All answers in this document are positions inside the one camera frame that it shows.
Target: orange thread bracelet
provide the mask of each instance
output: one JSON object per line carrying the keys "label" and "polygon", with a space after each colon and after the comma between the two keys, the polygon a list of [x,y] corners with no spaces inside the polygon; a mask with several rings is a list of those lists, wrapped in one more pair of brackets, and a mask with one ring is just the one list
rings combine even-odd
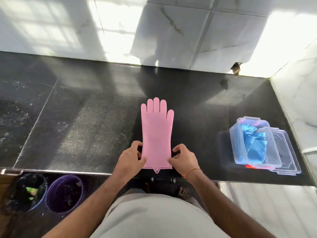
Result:
{"label": "orange thread bracelet", "polygon": [[189,180],[187,179],[188,173],[191,172],[193,169],[199,169],[201,172],[203,172],[200,168],[191,168],[190,170],[187,171],[186,174],[182,175],[182,177],[183,177],[184,179],[186,179],[188,182],[189,182]]}

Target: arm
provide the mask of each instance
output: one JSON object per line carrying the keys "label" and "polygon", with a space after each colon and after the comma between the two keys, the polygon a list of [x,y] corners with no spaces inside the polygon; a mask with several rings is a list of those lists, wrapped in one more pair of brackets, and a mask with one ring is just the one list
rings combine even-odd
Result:
{"label": "arm", "polygon": [[138,152],[140,141],[134,141],[130,148],[123,151],[112,175],[78,208],[44,238],[76,237],[88,238],[101,224],[117,193],[143,168],[146,159]]}
{"label": "arm", "polygon": [[[199,168],[195,154],[184,144],[173,149],[174,152],[178,150],[180,153],[169,159],[177,172],[186,175],[190,169]],[[187,180],[192,183],[210,217],[219,228],[232,238],[275,237],[229,200],[199,169],[191,170],[187,174]]]}

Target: blue cloth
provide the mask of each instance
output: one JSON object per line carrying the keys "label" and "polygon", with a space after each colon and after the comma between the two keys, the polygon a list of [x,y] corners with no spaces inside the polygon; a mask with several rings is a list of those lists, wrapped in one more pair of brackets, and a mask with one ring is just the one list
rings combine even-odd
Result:
{"label": "blue cloth", "polygon": [[256,132],[252,124],[241,124],[244,146],[250,163],[261,164],[265,160],[267,141],[264,132]]}

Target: plastic box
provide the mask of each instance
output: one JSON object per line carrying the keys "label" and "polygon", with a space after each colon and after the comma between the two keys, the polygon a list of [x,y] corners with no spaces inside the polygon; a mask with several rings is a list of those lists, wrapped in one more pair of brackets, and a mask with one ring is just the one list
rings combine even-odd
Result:
{"label": "plastic box", "polygon": [[300,174],[301,169],[287,133],[279,128],[271,128],[271,131],[279,151],[282,166],[270,171],[276,172],[279,175],[295,176],[296,174]]}
{"label": "plastic box", "polygon": [[[252,124],[259,132],[265,132],[265,140],[267,141],[267,149],[264,162],[252,163],[249,161],[247,151],[244,145],[244,138],[241,124]],[[247,117],[238,118],[237,123],[230,128],[230,138],[235,162],[237,164],[248,164],[258,169],[275,169],[282,166],[281,158],[277,150],[275,139],[271,131],[271,127],[266,120],[260,118]]]}

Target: person's right hand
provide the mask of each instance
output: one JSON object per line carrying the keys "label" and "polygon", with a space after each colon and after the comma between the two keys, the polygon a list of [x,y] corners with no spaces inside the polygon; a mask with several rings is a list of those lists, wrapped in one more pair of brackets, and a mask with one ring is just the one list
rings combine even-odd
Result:
{"label": "person's right hand", "polygon": [[173,152],[180,150],[180,153],[173,158],[169,158],[168,162],[179,172],[185,176],[192,168],[199,168],[198,161],[193,152],[190,152],[184,144],[179,144],[173,148]]}

